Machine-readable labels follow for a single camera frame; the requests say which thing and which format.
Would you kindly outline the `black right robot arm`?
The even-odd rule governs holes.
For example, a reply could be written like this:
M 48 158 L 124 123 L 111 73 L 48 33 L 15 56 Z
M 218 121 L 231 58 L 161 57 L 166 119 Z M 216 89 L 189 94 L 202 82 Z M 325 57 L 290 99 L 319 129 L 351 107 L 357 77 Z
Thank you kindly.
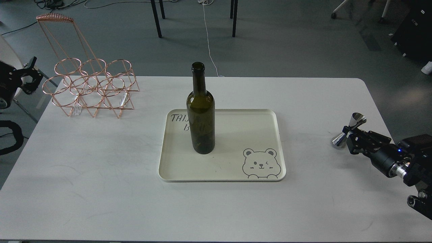
M 374 131 L 344 126 L 350 154 L 362 154 L 387 178 L 400 177 L 404 184 L 415 186 L 417 195 L 410 195 L 407 204 L 431 219 L 432 137 L 421 134 L 405 138 L 397 144 Z

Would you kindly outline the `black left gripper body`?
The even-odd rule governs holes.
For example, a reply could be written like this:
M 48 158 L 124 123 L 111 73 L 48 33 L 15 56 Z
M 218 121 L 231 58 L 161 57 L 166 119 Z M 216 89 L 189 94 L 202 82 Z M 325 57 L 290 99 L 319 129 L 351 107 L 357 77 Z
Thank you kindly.
M 17 69 L 5 62 L 0 62 L 0 109 L 8 109 L 21 85 Z

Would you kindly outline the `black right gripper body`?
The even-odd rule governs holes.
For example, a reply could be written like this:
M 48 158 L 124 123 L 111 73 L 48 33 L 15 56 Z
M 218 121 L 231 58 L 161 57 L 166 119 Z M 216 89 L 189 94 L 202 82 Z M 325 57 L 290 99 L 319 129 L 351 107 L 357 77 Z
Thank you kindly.
M 397 176 L 396 169 L 403 160 L 403 154 L 398 146 L 391 143 L 390 137 L 383 139 L 360 139 L 363 146 L 362 154 L 371 160 L 372 165 L 388 178 Z

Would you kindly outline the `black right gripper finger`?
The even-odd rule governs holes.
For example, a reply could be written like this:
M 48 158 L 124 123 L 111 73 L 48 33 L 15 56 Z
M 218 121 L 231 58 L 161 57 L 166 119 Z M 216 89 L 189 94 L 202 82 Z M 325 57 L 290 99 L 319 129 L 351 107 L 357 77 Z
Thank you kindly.
M 392 138 L 374 131 L 358 130 L 358 141 L 363 144 L 389 144 Z
M 348 150 L 350 151 L 350 154 L 356 155 L 356 154 L 363 154 L 365 155 L 365 144 L 360 143 L 358 141 L 358 128 L 352 129 L 351 133 L 349 134 L 347 138 L 347 146 Z

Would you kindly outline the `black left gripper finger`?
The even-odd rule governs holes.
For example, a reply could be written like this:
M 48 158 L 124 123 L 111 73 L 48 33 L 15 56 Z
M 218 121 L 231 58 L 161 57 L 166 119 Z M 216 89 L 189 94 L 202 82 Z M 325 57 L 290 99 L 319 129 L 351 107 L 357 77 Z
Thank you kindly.
M 15 78 L 17 79 L 17 85 L 26 95 L 33 94 L 39 87 L 43 78 L 43 75 L 35 67 L 36 61 L 37 57 L 34 56 L 28 62 L 26 67 L 15 70 Z M 31 77 L 31 81 L 24 83 L 22 81 L 23 77 Z

